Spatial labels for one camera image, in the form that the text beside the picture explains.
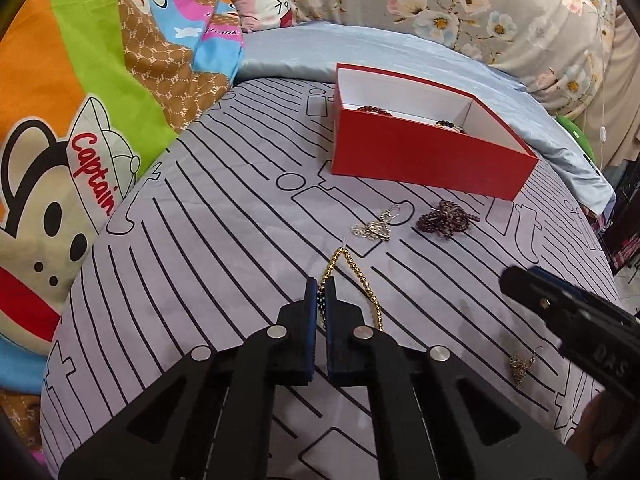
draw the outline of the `colorful blanket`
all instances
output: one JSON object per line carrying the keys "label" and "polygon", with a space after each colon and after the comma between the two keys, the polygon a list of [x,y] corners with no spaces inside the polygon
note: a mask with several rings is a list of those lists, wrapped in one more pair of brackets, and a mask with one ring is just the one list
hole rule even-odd
{"label": "colorful blanket", "polygon": [[0,387],[39,388],[95,236],[241,54],[230,0],[23,5],[0,42]]}

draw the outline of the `orange fabric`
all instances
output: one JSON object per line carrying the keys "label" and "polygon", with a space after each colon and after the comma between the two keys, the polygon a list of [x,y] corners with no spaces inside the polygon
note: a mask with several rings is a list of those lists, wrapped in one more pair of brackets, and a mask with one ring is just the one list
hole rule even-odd
{"label": "orange fabric", "polygon": [[[55,77],[40,78],[43,66],[56,67]],[[58,136],[66,136],[85,92],[50,0],[27,0],[22,6],[0,41],[0,74],[0,144],[15,123],[30,116],[43,118]],[[56,99],[42,98],[50,95]]]}

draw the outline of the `open box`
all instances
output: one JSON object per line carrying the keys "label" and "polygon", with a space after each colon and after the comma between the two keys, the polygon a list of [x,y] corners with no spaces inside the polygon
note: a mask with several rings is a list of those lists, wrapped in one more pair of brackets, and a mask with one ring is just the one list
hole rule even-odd
{"label": "open box", "polygon": [[[358,111],[382,108],[392,116]],[[465,133],[436,126],[449,121]],[[427,79],[338,64],[332,173],[513,200],[537,156],[475,96]]]}

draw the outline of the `silver screw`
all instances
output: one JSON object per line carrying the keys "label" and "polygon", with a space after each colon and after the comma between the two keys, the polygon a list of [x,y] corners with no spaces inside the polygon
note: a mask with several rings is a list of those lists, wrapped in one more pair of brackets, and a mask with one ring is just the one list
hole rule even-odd
{"label": "silver screw", "polygon": [[208,346],[196,346],[191,350],[191,359],[194,361],[206,361],[211,357],[211,348]]}
{"label": "silver screw", "polygon": [[272,339],[282,339],[287,335],[287,329],[282,325],[273,325],[267,329],[267,335]]}
{"label": "silver screw", "polygon": [[434,346],[429,350],[429,357],[434,361],[444,362],[451,357],[451,352],[446,346]]}
{"label": "silver screw", "polygon": [[358,339],[371,339],[373,337],[373,329],[370,326],[357,326],[353,329],[353,335]]}

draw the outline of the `mattress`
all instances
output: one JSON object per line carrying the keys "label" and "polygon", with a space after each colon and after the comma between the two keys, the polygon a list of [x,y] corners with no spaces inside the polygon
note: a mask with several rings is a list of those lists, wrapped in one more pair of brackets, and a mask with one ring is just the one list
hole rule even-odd
{"label": "mattress", "polygon": [[[166,150],[127,196],[82,266],[42,390],[50,469],[192,348],[222,350],[273,324],[346,243],[383,307],[385,331],[424,350],[447,346],[564,440],[598,385],[558,340],[505,298],[506,266],[540,265],[608,300],[618,294],[580,208],[544,160],[514,202],[336,176],[332,90],[285,78],[244,82]],[[451,200],[481,221],[447,240],[415,229]],[[395,205],[391,240],[351,234]],[[338,298],[366,298],[343,262]],[[521,387],[509,356],[540,355]],[[366,390],[326,380],[325,339],[306,388],[278,388],[269,475],[378,476]]]}

